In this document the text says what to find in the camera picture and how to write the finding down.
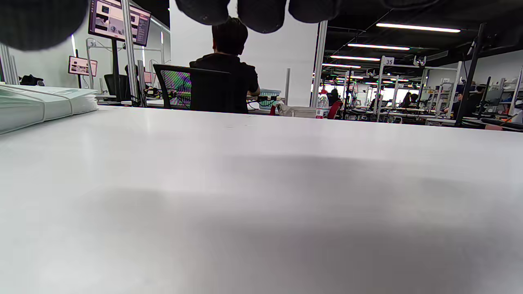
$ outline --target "office chair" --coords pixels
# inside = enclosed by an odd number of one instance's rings
[[[191,67],[153,64],[162,88],[164,108],[232,112],[231,74]]]
[[[335,119],[336,114],[338,113],[338,110],[342,107],[341,101],[336,101],[334,104],[332,104],[331,109],[329,110],[327,114],[327,119]]]
[[[120,93],[122,97],[120,99],[116,98],[114,101],[122,102],[125,100],[131,100],[131,86],[129,85],[129,79],[126,75],[120,76]],[[113,74],[104,75],[105,83],[107,84],[107,90],[109,95],[116,95],[115,79]]]

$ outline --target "small display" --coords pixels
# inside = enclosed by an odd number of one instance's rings
[[[132,41],[147,46],[151,13],[130,6]],[[91,0],[89,34],[125,41],[122,5],[117,0]]]
[[[146,84],[153,84],[156,79],[156,75],[153,73],[144,72],[143,79]]]
[[[69,73],[70,74],[81,74],[89,75],[89,66],[87,66],[88,60],[85,58],[78,58],[69,56]],[[91,69],[93,69],[93,76],[96,76],[96,67],[98,61],[91,60]]]

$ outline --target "water bottle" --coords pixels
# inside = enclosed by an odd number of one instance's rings
[[[322,94],[318,97],[318,105],[316,106],[316,118],[323,119],[324,113],[328,111],[328,97]]]

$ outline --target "ceiling light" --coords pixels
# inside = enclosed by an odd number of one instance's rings
[[[361,66],[357,65],[344,65],[344,64],[330,64],[330,63],[322,63],[323,66],[335,66],[335,67],[353,67],[355,69],[360,69]]]
[[[362,77],[362,76],[351,76],[350,78],[356,78],[356,79],[358,79],[358,80],[362,80],[362,79],[364,79],[364,77]],[[344,77],[339,77],[339,78],[337,78],[337,80],[342,80],[342,81],[344,81],[345,78],[344,78]]]
[[[390,49],[390,50],[410,50],[410,48],[408,48],[408,47],[365,45],[365,44],[347,44],[347,46],[349,46],[349,47],[362,47],[362,48],[376,48],[376,49]]]
[[[379,58],[351,57],[351,56],[331,56],[331,58],[351,59],[351,60],[365,60],[365,61],[381,61],[381,59],[379,59]]]
[[[407,25],[395,25],[395,24],[377,24],[376,26],[384,27],[384,28],[398,28],[398,29],[423,30],[423,31],[461,32],[461,30],[455,30],[455,29],[443,29],[443,28],[431,28],[431,27],[407,26]]]

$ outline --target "monitor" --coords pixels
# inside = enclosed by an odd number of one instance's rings
[[[89,34],[125,41],[122,5],[118,0],[90,0]],[[151,13],[130,6],[132,41],[147,46]]]
[[[87,66],[88,60],[85,58],[78,58],[69,56],[69,70],[70,74],[89,75],[89,67]],[[93,69],[93,76],[96,76],[96,67],[98,61],[91,60],[91,69]]]
[[[146,84],[153,84],[154,80],[156,79],[156,75],[153,73],[144,72],[143,78]]]

